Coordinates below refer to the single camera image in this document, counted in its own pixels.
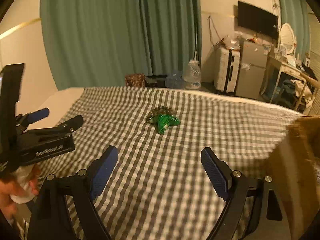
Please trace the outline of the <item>person's left hand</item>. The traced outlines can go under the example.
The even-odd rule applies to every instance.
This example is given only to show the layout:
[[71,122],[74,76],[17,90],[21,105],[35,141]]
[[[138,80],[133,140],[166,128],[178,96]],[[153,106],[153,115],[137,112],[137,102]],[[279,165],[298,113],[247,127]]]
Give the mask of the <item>person's left hand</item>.
[[[38,176],[41,171],[37,165],[33,166],[29,186],[34,195],[39,194]],[[1,180],[1,211],[7,220],[11,220],[13,215],[17,212],[16,204],[10,198],[10,195],[23,197],[25,195],[24,189],[21,188],[15,178]]]

